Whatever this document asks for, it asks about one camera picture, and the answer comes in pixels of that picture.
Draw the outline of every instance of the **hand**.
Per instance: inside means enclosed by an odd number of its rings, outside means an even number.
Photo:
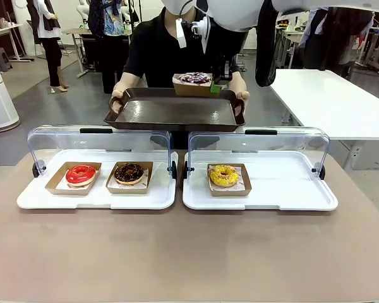
[[[250,93],[247,91],[238,92],[236,95],[236,98],[244,101],[244,111],[246,111],[246,106],[247,106],[248,99],[250,98]],[[240,114],[240,110],[241,110],[240,106],[236,107],[234,109],[234,115],[238,116]]]
[[[113,92],[112,92],[112,95],[111,95],[111,99],[115,98],[116,100],[114,101],[114,103],[111,105],[111,108],[112,110],[115,112],[115,113],[119,113],[119,110],[121,109],[122,107],[122,104],[121,102],[118,100],[118,99],[121,99],[122,96],[124,95],[123,92],[121,92],[120,90],[118,89],[115,89]]]

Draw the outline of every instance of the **donut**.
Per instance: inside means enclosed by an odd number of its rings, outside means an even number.
[[[134,185],[142,180],[143,168],[136,163],[126,163],[117,167],[114,172],[116,182],[123,185]]]
[[[95,168],[90,165],[78,165],[68,170],[66,181],[68,186],[80,187],[90,184],[94,180]]]
[[[206,73],[186,73],[182,74],[178,80],[185,83],[205,84],[211,82],[212,79]]]
[[[239,180],[239,173],[234,167],[217,165],[210,170],[209,178],[220,187],[232,187]]]

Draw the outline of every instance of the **shoe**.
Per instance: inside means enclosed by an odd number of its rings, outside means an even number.
[[[51,93],[66,93],[68,90],[62,86],[51,86]]]

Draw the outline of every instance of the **stool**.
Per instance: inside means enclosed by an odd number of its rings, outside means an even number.
[[[4,49],[0,47],[0,71],[5,73],[10,68],[13,68],[11,66],[10,60],[8,59],[7,54],[4,51]]]

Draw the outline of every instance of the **black handle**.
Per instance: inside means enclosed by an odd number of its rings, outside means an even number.
[[[244,101],[241,100],[241,99],[236,99],[236,101],[237,101],[237,102],[233,105],[233,113],[235,114],[235,117],[239,116],[240,114],[243,114],[243,112],[244,112]],[[236,115],[236,113],[235,113],[235,109],[236,109],[236,107],[239,106],[239,105],[241,106],[241,110],[240,110],[239,114]]]
[[[245,134],[258,134],[263,136],[277,136],[278,131],[274,129],[247,129]]]
[[[80,128],[80,134],[112,134],[112,128]]]

